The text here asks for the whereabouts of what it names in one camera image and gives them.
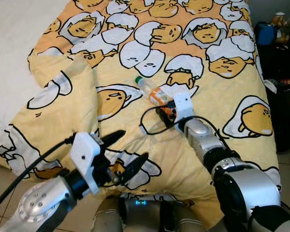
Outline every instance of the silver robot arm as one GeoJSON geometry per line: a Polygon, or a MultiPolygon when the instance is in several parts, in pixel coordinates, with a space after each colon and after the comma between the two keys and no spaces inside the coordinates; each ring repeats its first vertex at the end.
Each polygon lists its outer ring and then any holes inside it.
{"type": "Polygon", "coordinates": [[[0,232],[51,232],[88,193],[97,194],[106,182],[119,185],[129,181],[148,154],[133,160],[122,175],[110,171],[110,161],[104,156],[106,148],[124,134],[125,131],[118,130],[100,139],[86,132],[77,133],[70,152],[76,169],[30,188],[0,232]]]}
{"type": "Polygon", "coordinates": [[[266,173],[227,149],[200,120],[183,121],[179,128],[211,174],[226,217],[248,231],[290,232],[290,215],[280,207],[279,191],[266,173]]]}

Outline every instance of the bottle cap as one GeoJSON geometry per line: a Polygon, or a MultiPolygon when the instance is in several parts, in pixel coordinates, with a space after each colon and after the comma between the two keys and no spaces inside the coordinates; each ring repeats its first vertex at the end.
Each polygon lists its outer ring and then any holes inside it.
{"type": "Polygon", "coordinates": [[[136,78],[135,78],[135,82],[136,82],[136,84],[139,84],[139,82],[140,82],[140,80],[142,80],[143,78],[141,77],[141,76],[137,76],[136,78]]]}
{"type": "Polygon", "coordinates": [[[277,15],[277,16],[284,16],[285,13],[283,13],[283,12],[277,12],[277,13],[275,13],[275,15],[277,15]]]}

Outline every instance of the black cord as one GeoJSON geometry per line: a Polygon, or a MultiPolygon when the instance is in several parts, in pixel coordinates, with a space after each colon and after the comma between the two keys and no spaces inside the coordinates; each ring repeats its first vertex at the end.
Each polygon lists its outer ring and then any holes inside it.
{"type": "Polygon", "coordinates": [[[0,196],[0,204],[3,202],[3,200],[12,192],[12,190],[19,184],[19,182],[43,159],[45,159],[47,156],[49,156],[52,152],[54,152],[56,149],[58,149],[60,146],[64,144],[72,144],[75,138],[75,133],[70,137],[65,139],[64,141],[58,143],[48,151],[44,153],[44,155],[38,157],[26,170],[24,170],[11,184],[10,186],[1,194],[0,196]]]}
{"type": "Polygon", "coordinates": [[[169,103],[170,103],[171,105],[166,104],[166,105],[161,105],[161,106],[151,107],[151,108],[147,109],[147,110],[142,114],[142,116],[141,116],[141,123],[140,123],[140,126],[144,128],[146,134],[148,134],[148,135],[156,135],[156,134],[160,134],[160,133],[163,133],[163,132],[167,131],[168,129],[174,127],[176,124],[178,124],[178,123],[180,123],[180,122],[182,122],[182,121],[187,121],[187,120],[190,120],[190,119],[193,119],[193,118],[197,118],[197,119],[201,119],[201,120],[205,121],[206,123],[208,123],[208,124],[213,128],[213,130],[215,131],[215,133],[216,133],[216,135],[219,137],[219,139],[222,141],[223,145],[224,145],[228,150],[231,150],[230,147],[228,146],[228,144],[225,142],[225,138],[223,138],[223,137],[220,135],[219,130],[218,130],[218,129],[213,125],[213,123],[211,123],[209,120],[207,120],[206,118],[201,117],[201,116],[189,116],[189,117],[185,117],[185,118],[183,118],[183,119],[181,119],[181,120],[179,120],[179,121],[173,123],[172,125],[166,127],[165,129],[163,129],[163,130],[161,130],[161,131],[154,132],[154,133],[150,133],[150,132],[148,132],[147,129],[146,129],[146,127],[145,127],[144,124],[143,124],[143,118],[144,118],[144,116],[146,115],[146,113],[147,113],[148,111],[150,111],[150,110],[154,110],[154,109],[158,109],[158,108],[166,108],[166,107],[168,107],[168,108],[173,108],[173,107],[174,107],[174,106],[173,106],[173,103],[172,103],[171,101],[170,101],[169,103]]]}

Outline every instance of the bedsheet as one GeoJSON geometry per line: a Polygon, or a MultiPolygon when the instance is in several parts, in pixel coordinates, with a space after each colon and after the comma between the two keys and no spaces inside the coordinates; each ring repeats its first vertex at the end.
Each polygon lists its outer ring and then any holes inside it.
{"type": "MultiPolygon", "coordinates": [[[[0,135],[0,163],[16,174],[74,132],[103,136],[126,130],[105,153],[112,171],[124,172],[144,152],[149,158],[124,186],[107,183],[102,194],[169,193],[185,201],[207,228],[215,225],[222,213],[210,175],[183,134],[172,128],[146,135],[139,127],[141,115],[153,106],[134,81],[141,75],[170,97],[189,93],[195,113],[217,129],[217,136],[281,187],[244,0],[72,0],[28,61],[44,89],[0,135]]],[[[151,114],[147,125],[155,126],[157,118],[151,114]]],[[[70,148],[55,151],[27,178],[47,179],[72,169],[70,148]]]]}

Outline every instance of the blue indicator light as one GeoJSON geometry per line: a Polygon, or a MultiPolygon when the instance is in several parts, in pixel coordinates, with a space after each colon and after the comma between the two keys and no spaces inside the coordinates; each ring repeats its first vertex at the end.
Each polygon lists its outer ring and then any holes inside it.
{"type": "Polygon", "coordinates": [[[146,204],[147,204],[147,201],[136,200],[136,201],[135,201],[135,204],[136,204],[136,205],[146,205],[146,204]]]}

